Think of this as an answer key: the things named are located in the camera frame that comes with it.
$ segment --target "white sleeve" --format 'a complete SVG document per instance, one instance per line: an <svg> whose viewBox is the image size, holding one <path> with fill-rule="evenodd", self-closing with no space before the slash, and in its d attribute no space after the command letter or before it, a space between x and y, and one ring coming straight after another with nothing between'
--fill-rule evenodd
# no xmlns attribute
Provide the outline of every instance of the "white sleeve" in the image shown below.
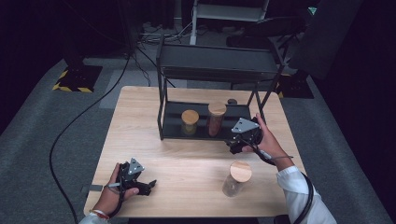
<svg viewBox="0 0 396 224"><path fill-rule="evenodd" d="M99 218L97 215L90 213L85 216L78 224L107 224L107 220Z"/></svg>
<svg viewBox="0 0 396 224"><path fill-rule="evenodd" d="M308 186L296 166L288 167L277 175L277 183L285 192L290 222L293 223L304 210L308 200ZM302 223L337 223L314 188L314 199Z"/></svg>

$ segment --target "wooden lid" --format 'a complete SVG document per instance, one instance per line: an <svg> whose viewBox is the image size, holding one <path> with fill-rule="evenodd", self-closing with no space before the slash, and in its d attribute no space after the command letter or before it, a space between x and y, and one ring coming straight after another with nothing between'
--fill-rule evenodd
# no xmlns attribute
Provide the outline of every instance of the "wooden lid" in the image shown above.
<svg viewBox="0 0 396 224"><path fill-rule="evenodd" d="M251 178L251 168L244 161L235 161L231 164L230 174L239 183L247 182Z"/></svg>
<svg viewBox="0 0 396 224"><path fill-rule="evenodd" d="M227 111L227 106L221 102L210 103L208 108L209 112L216 116L221 116Z"/></svg>
<svg viewBox="0 0 396 224"><path fill-rule="evenodd" d="M181 119L186 124L194 124L198 121L199 115L195 110L186 110L181 114Z"/></svg>

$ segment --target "table top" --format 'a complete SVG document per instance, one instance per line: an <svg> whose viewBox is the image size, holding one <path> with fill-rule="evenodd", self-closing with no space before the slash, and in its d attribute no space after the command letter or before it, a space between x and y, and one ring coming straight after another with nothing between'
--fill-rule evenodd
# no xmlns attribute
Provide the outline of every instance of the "table top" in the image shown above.
<svg viewBox="0 0 396 224"><path fill-rule="evenodd" d="M191 103L227 102L234 98L245 104L250 94L250 91L168 90L170 99ZM92 183L105 185L116 162L135 158L146 168L138 181L148 183L157 179L157 184L149 196L134 196L124 202L119 217L273 217L286 214L275 166L261 161L253 153L233 155L222 141L166 138L161 141L157 124L159 104L158 88L123 87L121 90ZM251 104L252 117L257 111L257 105ZM279 144L304 171L275 93L271 94L263 111ZM229 198L222 192L222 184L234 161L247 162L252 177L236 197ZM99 196L100 192L90 191L85 214Z"/></svg>

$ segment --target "human hand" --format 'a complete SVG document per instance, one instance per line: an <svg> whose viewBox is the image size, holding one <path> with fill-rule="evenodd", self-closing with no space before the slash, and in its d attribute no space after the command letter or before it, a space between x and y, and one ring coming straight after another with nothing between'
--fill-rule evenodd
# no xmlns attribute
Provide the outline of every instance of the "human hand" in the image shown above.
<svg viewBox="0 0 396 224"><path fill-rule="evenodd" d="M268 129L267 125L265 125L264 120L262 120L260 114L256 114L256 118L257 121L259 122L260 128L262 129L262 136L263 136L262 141L257 145L257 147L260 150L263 150L266 153L268 153L271 157L285 156L286 153L283 151L282 147L277 142L274 135ZM250 146L244 146L242 147L242 151L252 152L253 148L251 148Z"/></svg>
<svg viewBox="0 0 396 224"><path fill-rule="evenodd" d="M262 129L262 141L257 145L259 150L264 151L272 157L272 161L279 171L294 165L289 155L282 149L274 135L268 129L267 125L265 125L260 114L256 114L256 118L259 122L260 128ZM244 146L242 147L242 151L252 152L253 148L250 146Z"/></svg>
<svg viewBox="0 0 396 224"><path fill-rule="evenodd" d="M113 184L117 182L117 176L120 170L120 164L117 163L114 168L113 174L110 177L110 180L107 184ZM136 195L139 192L139 189L132 188L127 189L124 194L124 201L130 199L132 196ZM117 205L119 203L120 195L113 192L109 188L104 188L102 190L102 194L99 198L99 201L93 207L92 210L100 210L104 212L106 215L111 214L114 210L116 210Z"/></svg>

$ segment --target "cylindrical container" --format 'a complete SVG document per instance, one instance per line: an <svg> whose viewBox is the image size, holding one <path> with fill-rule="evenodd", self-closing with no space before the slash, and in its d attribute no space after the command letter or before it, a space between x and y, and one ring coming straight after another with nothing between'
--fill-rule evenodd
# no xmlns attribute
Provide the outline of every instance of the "cylindrical container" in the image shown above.
<svg viewBox="0 0 396 224"><path fill-rule="evenodd" d="M228 197L236 196L251 178L251 168L244 161L231 164L230 173L224 180L222 191Z"/></svg>
<svg viewBox="0 0 396 224"><path fill-rule="evenodd" d="M227 111L227 106L220 102L211 103L208 106L209 116L207 117L206 127L207 133L214 137L221 130L221 123L224 118L224 114Z"/></svg>
<svg viewBox="0 0 396 224"><path fill-rule="evenodd" d="M199 115L195 110L186 110L181 114L181 130L184 134L195 134Z"/></svg>

